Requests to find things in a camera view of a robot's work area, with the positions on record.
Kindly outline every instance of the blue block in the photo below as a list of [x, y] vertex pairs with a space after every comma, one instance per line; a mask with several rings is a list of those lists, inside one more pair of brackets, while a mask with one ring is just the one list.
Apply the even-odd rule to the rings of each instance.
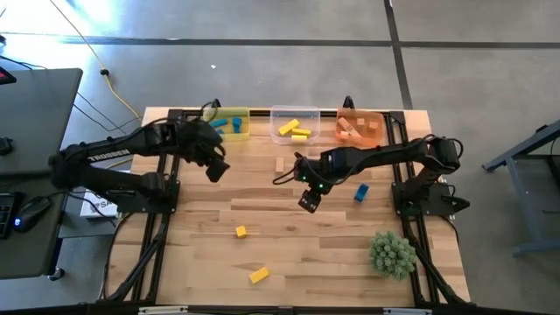
[[358, 202], [362, 202], [364, 200], [364, 197], [366, 197], [366, 194], [368, 193], [368, 189], [368, 185], [361, 184], [360, 188], [358, 188], [358, 192], [356, 192], [356, 195], [353, 198]]
[[242, 126], [242, 119], [239, 117], [234, 117], [234, 119], [232, 119], [232, 123], [234, 125], [234, 127], [241, 127]]
[[227, 124], [228, 124], [228, 119], [226, 119], [226, 118], [217, 119], [217, 120], [214, 120], [214, 121], [210, 122], [210, 126], [212, 126], [214, 128], [225, 126]]

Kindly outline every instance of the keyboard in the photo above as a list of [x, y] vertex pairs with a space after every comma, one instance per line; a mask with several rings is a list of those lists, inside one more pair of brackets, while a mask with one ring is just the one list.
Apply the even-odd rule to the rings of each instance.
[[22, 192], [0, 192], [0, 240], [10, 236], [14, 216], [23, 198]]

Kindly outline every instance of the yellow block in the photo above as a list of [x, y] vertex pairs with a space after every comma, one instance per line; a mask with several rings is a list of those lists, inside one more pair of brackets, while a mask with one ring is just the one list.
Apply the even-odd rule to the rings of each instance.
[[296, 128], [297, 126], [299, 126], [299, 120], [294, 119], [291, 122], [288, 122], [284, 126], [280, 127], [278, 132], [280, 132], [280, 135], [285, 136], [285, 134], [287, 134], [288, 132], [290, 132], [290, 130]]
[[305, 142], [307, 141], [307, 136], [291, 135], [292, 142]]
[[247, 229], [245, 228], [245, 226], [236, 227], [235, 232], [237, 233], [237, 237], [239, 238], [247, 236]]
[[257, 282], [263, 280], [265, 277], [268, 276], [269, 276], [269, 271], [266, 269], [266, 267], [262, 267], [258, 271], [253, 272], [251, 276], [249, 276], [249, 278], [251, 278], [251, 282], [253, 284], [256, 284]]
[[308, 136], [310, 137], [312, 135], [312, 131], [309, 129], [297, 129], [294, 128], [291, 130], [291, 133], [294, 135], [300, 135], [300, 136]]

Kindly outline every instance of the yellow container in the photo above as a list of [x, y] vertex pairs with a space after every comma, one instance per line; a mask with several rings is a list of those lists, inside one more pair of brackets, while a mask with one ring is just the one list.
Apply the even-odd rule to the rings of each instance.
[[[227, 125], [216, 127], [217, 130], [223, 131], [220, 134], [224, 141], [240, 141], [249, 139], [250, 126], [250, 110], [247, 107], [239, 108], [205, 108], [202, 118], [208, 122], [210, 119], [227, 119]], [[234, 132], [234, 118], [241, 118], [241, 132]]]

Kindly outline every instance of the green plant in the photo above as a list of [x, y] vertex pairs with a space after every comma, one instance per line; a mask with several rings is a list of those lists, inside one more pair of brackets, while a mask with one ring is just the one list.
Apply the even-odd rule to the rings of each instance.
[[377, 232], [370, 241], [369, 259], [374, 270], [383, 277], [393, 277], [398, 281], [406, 279], [414, 271], [416, 252], [409, 240], [389, 231]]

